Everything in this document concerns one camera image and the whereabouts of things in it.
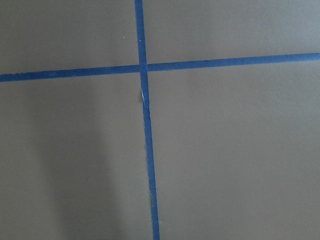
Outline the brown paper table cover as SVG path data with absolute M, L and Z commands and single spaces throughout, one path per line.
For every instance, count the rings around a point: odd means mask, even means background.
M 3 0 L 3 240 L 317 240 L 317 0 Z

